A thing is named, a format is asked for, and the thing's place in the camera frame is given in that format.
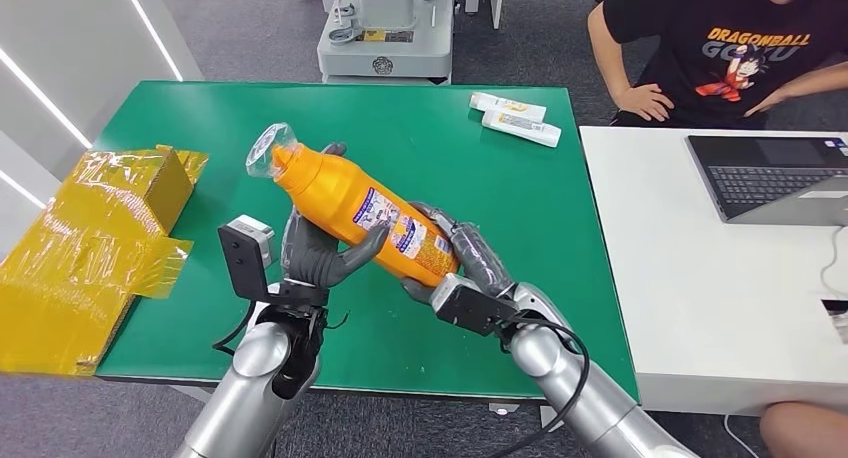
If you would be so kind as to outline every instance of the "orange bottle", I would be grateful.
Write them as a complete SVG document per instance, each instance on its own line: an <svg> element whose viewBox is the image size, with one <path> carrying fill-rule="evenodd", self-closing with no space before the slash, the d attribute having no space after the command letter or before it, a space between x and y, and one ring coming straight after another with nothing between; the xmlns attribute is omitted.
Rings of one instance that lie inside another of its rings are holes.
<svg viewBox="0 0 848 458"><path fill-rule="evenodd" d="M273 178L303 216L348 245L377 222L394 222L376 261L395 276L436 286L459 268L449 241L421 212L353 162L298 143L285 123L265 130L246 165L253 176Z"/></svg>

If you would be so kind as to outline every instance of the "green tabletop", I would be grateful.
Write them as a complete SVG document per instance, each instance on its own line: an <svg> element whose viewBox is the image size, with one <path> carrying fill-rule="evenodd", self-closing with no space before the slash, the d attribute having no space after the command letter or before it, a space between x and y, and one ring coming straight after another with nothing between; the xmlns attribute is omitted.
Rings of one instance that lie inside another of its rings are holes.
<svg viewBox="0 0 848 458"><path fill-rule="evenodd" d="M230 285L217 227L244 213L279 240L291 202L251 178L245 156L271 123L288 122L314 149L348 144L347 157L407 200L437 205L480 226L519 281L539 286L592 357L636 398L636 381L568 93L491 88L548 107L562 128L555 149L484 129L470 110L480 87L143 82L96 143L102 150L156 144L209 153L171 236L194 248L167 299L140 298L97 370L101 377L217 380L229 356L210 345L247 302ZM279 262L267 270L278 281ZM538 397L494 336L439 321L374 264L330 295L316 385L347 390Z"/></svg>

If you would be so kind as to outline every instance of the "white wall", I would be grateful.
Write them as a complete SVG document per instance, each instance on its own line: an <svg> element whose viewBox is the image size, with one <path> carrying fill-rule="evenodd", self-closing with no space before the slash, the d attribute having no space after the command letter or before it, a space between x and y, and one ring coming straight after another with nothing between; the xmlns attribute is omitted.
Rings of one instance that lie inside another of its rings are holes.
<svg viewBox="0 0 848 458"><path fill-rule="evenodd" d="M202 80L162 0L138 1L182 77ZM139 81L175 79L131 0L0 0L0 49L91 142ZM0 130L0 154L13 143L14 156L31 156L28 166L40 170L15 178L34 194L45 189L45 170L58 185L85 150L3 63ZM35 217L34 205L9 193L17 194L0 182L0 256Z"/></svg>
<svg viewBox="0 0 848 458"><path fill-rule="evenodd" d="M0 130L0 170L46 204L59 180ZM24 234L41 208L0 179L0 260Z"/></svg>

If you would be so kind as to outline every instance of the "person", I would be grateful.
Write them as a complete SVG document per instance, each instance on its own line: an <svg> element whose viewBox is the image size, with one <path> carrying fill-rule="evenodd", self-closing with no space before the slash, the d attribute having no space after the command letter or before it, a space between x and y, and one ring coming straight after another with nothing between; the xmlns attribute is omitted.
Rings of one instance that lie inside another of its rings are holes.
<svg viewBox="0 0 848 458"><path fill-rule="evenodd" d="M848 456L848 416L805 403L770 406L760 433L774 458Z"/></svg>
<svg viewBox="0 0 848 458"><path fill-rule="evenodd" d="M848 0L605 0L589 15L612 125L762 129L791 98L848 88ZM659 36L635 85L621 44Z"/></svg>

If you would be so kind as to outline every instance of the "cartoon character print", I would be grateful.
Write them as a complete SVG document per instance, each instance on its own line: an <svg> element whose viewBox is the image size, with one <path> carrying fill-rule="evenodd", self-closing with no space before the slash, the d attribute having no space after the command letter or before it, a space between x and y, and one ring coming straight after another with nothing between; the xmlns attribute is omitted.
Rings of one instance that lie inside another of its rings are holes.
<svg viewBox="0 0 848 458"><path fill-rule="evenodd" d="M716 83L708 83L695 88L701 96L721 96L727 101L737 102L742 99L739 90L747 90L754 86L750 78L765 68L765 51L763 48L748 48L739 45L730 55L730 65L724 79Z"/></svg>

